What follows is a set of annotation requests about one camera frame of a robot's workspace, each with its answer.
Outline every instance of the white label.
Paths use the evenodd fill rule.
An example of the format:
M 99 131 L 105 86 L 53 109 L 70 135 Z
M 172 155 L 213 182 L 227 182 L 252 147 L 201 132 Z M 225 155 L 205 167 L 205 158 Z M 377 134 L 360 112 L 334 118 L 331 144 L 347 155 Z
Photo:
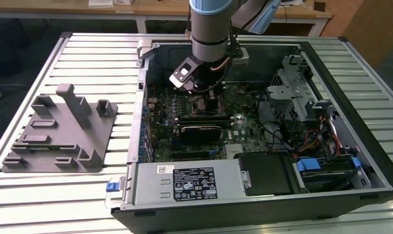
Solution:
M 116 11 L 116 13 L 120 13 L 120 14 L 132 14 L 133 12 L 132 11 Z
M 157 174 L 172 173 L 172 165 L 169 166 L 157 166 Z
M 216 190 L 205 190 L 205 194 L 215 194 Z

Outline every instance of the motherboard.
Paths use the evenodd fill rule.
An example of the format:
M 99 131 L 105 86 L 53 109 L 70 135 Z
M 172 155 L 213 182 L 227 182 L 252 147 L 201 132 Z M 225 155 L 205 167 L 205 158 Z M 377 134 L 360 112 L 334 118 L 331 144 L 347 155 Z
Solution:
M 256 115 L 260 92 L 248 85 L 224 85 L 212 104 L 203 96 L 179 95 L 167 89 L 159 94 L 149 89 L 148 93 L 155 162 L 227 159 L 235 153 L 267 151 Z

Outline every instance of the aluminum extrusion table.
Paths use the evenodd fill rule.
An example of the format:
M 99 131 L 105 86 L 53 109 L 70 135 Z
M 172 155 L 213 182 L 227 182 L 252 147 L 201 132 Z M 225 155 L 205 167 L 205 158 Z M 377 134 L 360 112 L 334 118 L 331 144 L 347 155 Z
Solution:
M 137 43 L 143 39 L 183 39 L 183 35 L 64 34 L 34 80 L 0 140 L 1 161 L 18 138 L 38 94 L 53 94 L 57 84 L 72 83 L 88 102 L 108 99 L 119 111 L 99 173 L 1 173 L 0 233 L 129 233 L 105 208 L 105 182 L 125 173 L 132 123 Z M 393 160 L 393 92 L 348 42 L 336 38 L 240 36 L 244 41 L 308 41 L 351 101 L 365 123 Z M 318 85 L 322 96 L 324 92 Z M 112 193 L 112 202 L 121 193 Z M 232 227 L 185 233 L 267 232 L 296 234 L 393 233 L 393 201 L 365 206 L 338 218 Z

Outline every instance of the sticker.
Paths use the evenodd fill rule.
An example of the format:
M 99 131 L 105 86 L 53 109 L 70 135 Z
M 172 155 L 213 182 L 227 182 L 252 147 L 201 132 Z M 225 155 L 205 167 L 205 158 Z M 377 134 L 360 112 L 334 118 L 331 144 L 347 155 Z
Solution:
M 119 13 L 119 14 L 132 14 L 133 12 L 132 11 L 116 11 L 116 13 Z
M 172 173 L 172 165 L 169 166 L 157 166 L 157 174 Z
M 175 169 L 172 192 L 175 201 L 217 198 L 213 167 Z

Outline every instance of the gray plastic holder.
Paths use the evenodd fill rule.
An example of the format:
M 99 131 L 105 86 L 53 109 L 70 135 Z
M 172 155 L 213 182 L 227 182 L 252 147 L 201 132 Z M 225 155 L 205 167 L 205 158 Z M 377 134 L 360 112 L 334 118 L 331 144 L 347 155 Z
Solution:
M 72 84 L 60 84 L 56 94 L 65 103 L 53 103 L 45 95 L 34 99 L 34 114 L 2 161 L 2 172 L 100 171 L 117 106 L 108 100 L 88 104 L 74 96 Z

